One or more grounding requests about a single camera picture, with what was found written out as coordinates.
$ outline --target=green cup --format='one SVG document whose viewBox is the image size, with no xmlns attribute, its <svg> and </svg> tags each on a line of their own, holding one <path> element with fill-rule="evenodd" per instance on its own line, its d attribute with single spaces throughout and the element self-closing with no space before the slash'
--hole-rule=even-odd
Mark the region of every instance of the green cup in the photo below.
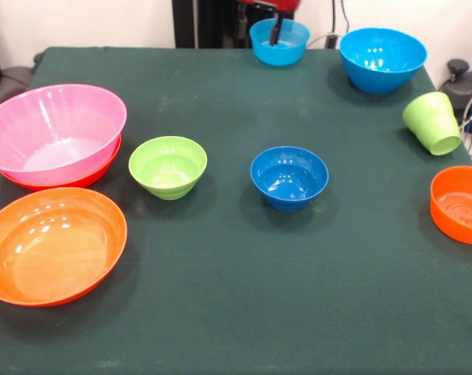
<svg viewBox="0 0 472 375">
<path fill-rule="evenodd" d="M 158 137 L 137 147 L 128 161 L 132 177 L 158 198 L 184 197 L 205 172 L 206 152 L 184 137 Z"/>
<path fill-rule="evenodd" d="M 452 103 L 442 92 L 429 92 L 414 99 L 402 119 L 432 155 L 444 155 L 462 142 Z"/>
</svg>

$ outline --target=small orange bowl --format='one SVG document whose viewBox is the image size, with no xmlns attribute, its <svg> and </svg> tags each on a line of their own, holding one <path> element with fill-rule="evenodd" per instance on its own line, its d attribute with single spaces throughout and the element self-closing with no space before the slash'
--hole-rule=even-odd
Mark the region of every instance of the small orange bowl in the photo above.
<svg viewBox="0 0 472 375">
<path fill-rule="evenodd" d="M 453 166 L 434 177 L 431 216 L 445 234 L 472 245 L 472 166 Z"/>
<path fill-rule="evenodd" d="M 121 146 L 121 134 L 118 136 L 118 143 L 116 143 L 116 148 L 111 155 L 111 158 L 108 160 L 104 166 L 101 166 L 98 170 L 88 174 L 88 176 L 80 179 L 80 180 L 75 180 L 72 182 L 68 182 L 67 184 L 62 184 L 62 185 L 33 185 L 33 184 L 25 184 L 22 183 L 15 178 L 9 176 L 8 174 L 2 172 L 0 170 L 0 174 L 6 178 L 7 180 L 13 182 L 16 185 L 22 186 L 23 188 L 29 189 L 31 191 L 40 191 L 40 190 L 45 190 L 45 189 L 52 189 L 52 188 L 86 188 L 93 183 L 97 182 L 98 179 L 100 179 L 104 174 L 108 171 L 108 169 L 111 167 L 111 164 L 113 164 L 114 160 L 118 156 L 118 151 L 120 150 Z"/>
<path fill-rule="evenodd" d="M 96 191 L 58 187 L 0 211 L 0 300 L 53 306 L 95 288 L 127 240 L 120 208 Z"/>
</svg>

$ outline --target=red bowl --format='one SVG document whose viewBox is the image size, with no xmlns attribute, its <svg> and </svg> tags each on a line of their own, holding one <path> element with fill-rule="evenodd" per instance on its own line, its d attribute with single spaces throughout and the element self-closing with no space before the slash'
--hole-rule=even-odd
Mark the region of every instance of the red bowl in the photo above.
<svg viewBox="0 0 472 375">
<path fill-rule="evenodd" d="M 87 188 L 88 186 L 92 185 L 94 182 L 96 182 L 99 178 L 104 176 L 104 173 L 107 172 L 107 170 L 111 167 L 111 164 L 113 164 L 114 160 L 118 156 L 118 152 L 120 151 L 121 147 L 121 134 L 118 137 L 118 143 L 116 144 L 116 148 L 111 155 L 111 159 L 108 160 L 108 162 L 100 167 L 98 170 L 90 173 L 88 176 L 69 182 L 67 184 L 62 184 L 62 185 L 52 185 L 52 186 L 46 186 L 46 185 L 29 185 L 29 184 L 23 184 L 22 182 L 19 182 L 17 180 L 14 180 L 11 176 L 8 174 L 3 173 L 0 171 L 0 174 L 6 178 L 7 180 L 12 181 L 14 184 L 17 184 L 19 186 L 22 186 L 23 188 L 29 189 L 31 191 L 40 191 L 40 190 L 45 190 L 45 189 L 51 189 L 51 188 Z"/>
</svg>

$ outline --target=stacked bowls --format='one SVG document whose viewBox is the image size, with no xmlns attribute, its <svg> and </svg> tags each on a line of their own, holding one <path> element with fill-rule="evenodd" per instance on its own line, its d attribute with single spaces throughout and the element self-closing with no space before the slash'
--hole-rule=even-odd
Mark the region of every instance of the stacked bowls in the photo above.
<svg viewBox="0 0 472 375">
<path fill-rule="evenodd" d="M 116 157 L 126 119 L 123 101 L 101 87 L 25 92 L 0 105 L 0 173 L 31 190 L 84 188 Z"/>
</svg>

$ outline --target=light blue bowl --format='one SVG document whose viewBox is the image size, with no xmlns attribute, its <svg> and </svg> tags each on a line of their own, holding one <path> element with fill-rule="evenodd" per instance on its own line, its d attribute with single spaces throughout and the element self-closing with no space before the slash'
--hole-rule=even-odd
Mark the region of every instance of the light blue bowl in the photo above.
<svg viewBox="0 0 472 375">
<path fill-rule="evenodd" d="M 288 66 L 298 62 L 306 51 L 309 30 L 297 21 L 283 20 L 279 39 L 270 45 L 275 18 L 262 20 L 250 28 L 253 52 L 257 59 L 272 66 Z"/>
<path fill-rule="evenodd" d="M 328 168 L 304 148 L 282 146 L 257 155 L 252 181 L 266 201 L 280 211 L 295 211 L 314 199 L 328 183 Z"/>
<path fill-rule="evenodd" d="M 416 38 L 401 31 L 367 28 L 340 41 L 340 54 L 352 83 L 370 94 L 388 94 L 411 79 L 427 59 Z"/>
</svg>

